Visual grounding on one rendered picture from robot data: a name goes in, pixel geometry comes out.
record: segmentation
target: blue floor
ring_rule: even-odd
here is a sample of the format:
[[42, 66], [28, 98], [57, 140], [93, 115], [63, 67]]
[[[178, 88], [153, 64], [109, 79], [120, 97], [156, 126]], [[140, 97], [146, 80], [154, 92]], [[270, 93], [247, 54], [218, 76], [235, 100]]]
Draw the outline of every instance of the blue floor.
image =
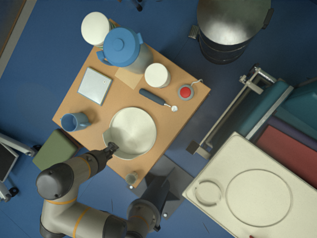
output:
[[[195, 177], [206, 160], [190, 155], [185, 148], [192, 139], [203, 139], [242, 88], [239, 77], [254, 63], [293, 86], [317, 76], [317, 5], [313, 2], [273, 0], [270, 25], [228, 65], [208, 62], [198, 42], [188, 38], [191, 25], [197, 24], [197, 2], [144, 0], [143, 11], [138, 12], [124, 0], [38, 0], [0, 79], [0, 132], [33, 146], [43, 144], [58, 128], [52, 118], [92, 49], [81, 36], [81, 21], [88, 13], [100, 11], [141, 32], [147, 44], [211, 88], [210, 96], [165, 153]], [[9, 188], [18, 187], [20, 193], [8, 203], [0, 203], [1, 238], [41, 237], [43, 199], [35, 186], [39, 172], [32, 158], [21, 154], [5, 182]], [[82, 184], [79, 202], [125, 218], [128, 205], [136, 199], [125, 186], [106, 167]], [[148, 237], [232, 236], [185, 200], [168, 221], [162, 220], [161, 230]]]

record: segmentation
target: robotic arm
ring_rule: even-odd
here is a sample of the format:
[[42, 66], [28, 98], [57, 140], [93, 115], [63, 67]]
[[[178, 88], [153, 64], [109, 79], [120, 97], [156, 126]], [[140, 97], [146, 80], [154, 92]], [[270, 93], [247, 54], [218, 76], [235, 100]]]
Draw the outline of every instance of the robotic arm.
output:
[[79, 185], [106, 167], [118, 146], [93, 150], [51, 166], [36, 179], [44, 198], [40, 233], [44, 238], [145, 238], [160, 229], [160, 218], [169, 191], [166, 177], [156, 177], [140, 199], [127, 210], [127, 220], [77, 202]]

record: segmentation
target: blue lid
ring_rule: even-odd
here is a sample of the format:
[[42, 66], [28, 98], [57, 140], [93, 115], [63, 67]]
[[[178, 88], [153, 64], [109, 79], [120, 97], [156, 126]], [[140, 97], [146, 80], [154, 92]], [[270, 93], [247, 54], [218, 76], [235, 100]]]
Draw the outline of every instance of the blue lid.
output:
[[116, 27], [105, 38], [104, 54], [111, 64], [125, 67], [136, 60], [142, 43], [140, 33], [136, 34], [128, 27]]

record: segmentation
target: emergency stop button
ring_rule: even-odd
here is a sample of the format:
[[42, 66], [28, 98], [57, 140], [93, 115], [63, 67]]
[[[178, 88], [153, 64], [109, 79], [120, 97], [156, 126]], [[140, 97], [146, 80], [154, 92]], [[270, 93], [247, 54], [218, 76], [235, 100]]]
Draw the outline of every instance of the emergency stop button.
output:
[[188, 84], [182, 85], [178, 89], [178, 96], [181, 100], [188, 101], [193, 98], [194, 96], [194, 89], [192, 86]]

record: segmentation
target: red book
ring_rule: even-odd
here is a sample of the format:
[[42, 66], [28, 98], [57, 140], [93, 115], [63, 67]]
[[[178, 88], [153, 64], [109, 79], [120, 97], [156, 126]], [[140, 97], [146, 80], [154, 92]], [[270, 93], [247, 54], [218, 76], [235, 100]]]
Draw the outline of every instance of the red book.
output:
[[256, 142], [265, 153], [317, 189], [317, 152], [268, 125]]

